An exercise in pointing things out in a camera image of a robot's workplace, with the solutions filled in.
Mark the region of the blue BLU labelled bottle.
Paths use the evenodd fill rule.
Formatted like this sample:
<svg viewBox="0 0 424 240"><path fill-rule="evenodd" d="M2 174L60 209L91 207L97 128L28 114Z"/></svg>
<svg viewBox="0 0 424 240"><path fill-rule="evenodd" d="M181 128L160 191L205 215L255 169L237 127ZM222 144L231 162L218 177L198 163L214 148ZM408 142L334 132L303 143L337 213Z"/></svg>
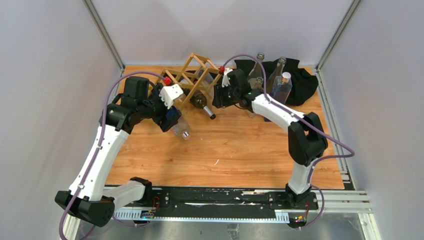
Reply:
<svg viewBox="0 0 424 240"><path fill-rule="evenodd" d="M281 73L272 73L267 81L265 93L277 102L285 105L288 96L292 90L292 75L285 71Z"/></svg>

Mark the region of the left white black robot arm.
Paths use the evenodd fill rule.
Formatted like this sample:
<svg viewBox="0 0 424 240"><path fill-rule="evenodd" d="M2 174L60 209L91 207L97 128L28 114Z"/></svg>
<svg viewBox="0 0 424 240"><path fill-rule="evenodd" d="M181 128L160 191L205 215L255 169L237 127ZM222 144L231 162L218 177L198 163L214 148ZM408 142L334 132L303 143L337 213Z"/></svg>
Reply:
<svg viewBox="0 0 424 240"><path fill-rule="evenodd" d="M159 198L154 195L149 180L132 177L111 190L105 190L104 186L135 125L151 119L162 132L177 125L182 114L174 102L183 93L168 77L164 83L152 83L140 76L128 77L123 92L116 95L101 115L95 141L81 171L68 190L56 194L55 202L69 215L97 227L105 226L116 210L132 202L156 208Z"/></svg>

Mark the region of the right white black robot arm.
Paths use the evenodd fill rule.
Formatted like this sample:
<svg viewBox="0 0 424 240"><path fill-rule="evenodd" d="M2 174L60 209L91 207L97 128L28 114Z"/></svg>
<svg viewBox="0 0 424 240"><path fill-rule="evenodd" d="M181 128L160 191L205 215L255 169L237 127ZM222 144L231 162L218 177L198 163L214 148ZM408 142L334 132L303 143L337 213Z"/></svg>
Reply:
<svg viewBox="0 0 424 240"><path fill-rule="evenodd" d="M294 161L291 177L285 187L285 201L298 209L311 191L315 164L328 148L323 126L317 114L293 110L259 88L251 88L241 69L221 67L222 82L214 86L213 106L240 107L261 115L282 128L288 135L288 152Z"/></svg>

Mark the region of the clear bottle white label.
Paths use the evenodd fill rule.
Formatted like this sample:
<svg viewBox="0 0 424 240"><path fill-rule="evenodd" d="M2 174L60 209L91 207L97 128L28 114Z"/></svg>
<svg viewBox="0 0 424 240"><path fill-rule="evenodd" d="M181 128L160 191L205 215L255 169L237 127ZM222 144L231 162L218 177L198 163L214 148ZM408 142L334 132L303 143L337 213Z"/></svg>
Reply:
<svg viewBox="0 0 424 240"><path fill-rule="evenodd" d="M280 77L282 75L286 62L287 62L287 59L285 57L280 57L277 60L276 67L275 67L274 71L269 76L269 78L267 79L267 82L266 82L266 93L267 94L272 93L274 81L275 81L276 77Z"/></svg>

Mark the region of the clear bottle gold black label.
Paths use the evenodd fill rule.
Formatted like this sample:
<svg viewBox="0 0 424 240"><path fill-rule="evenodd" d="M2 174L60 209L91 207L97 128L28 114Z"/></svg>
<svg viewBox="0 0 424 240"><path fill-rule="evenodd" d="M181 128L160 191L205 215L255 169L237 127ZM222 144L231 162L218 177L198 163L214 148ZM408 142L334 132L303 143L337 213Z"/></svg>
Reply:
<svg viewBox="0 0 424 240"><path fill-rule="evenodd" d="M254 63L253 69L247 76L247 80L250 84L255 84L258 78L263 78L263 70L262 70L262 62L265 58L265 54L263 52L259 52L256 56L257 61Z"/></svg>

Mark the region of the clear square bottle silver cap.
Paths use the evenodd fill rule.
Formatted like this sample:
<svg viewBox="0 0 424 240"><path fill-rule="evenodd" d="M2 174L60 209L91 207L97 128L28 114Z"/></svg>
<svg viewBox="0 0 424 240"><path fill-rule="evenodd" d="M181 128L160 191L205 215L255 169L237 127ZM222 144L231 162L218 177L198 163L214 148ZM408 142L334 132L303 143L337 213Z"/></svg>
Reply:
<svg viewBox="0 0 424 240"><path fill-rule="evenodd" d="M264 79L262 77L250 78L248 80L248 83L250 84L250 87L251 87L252 90L259 89L259 90L263 91ZM252 113L248 110L246 110L245 113L249 118L254 118L256 116L255 113Z"/></svg>

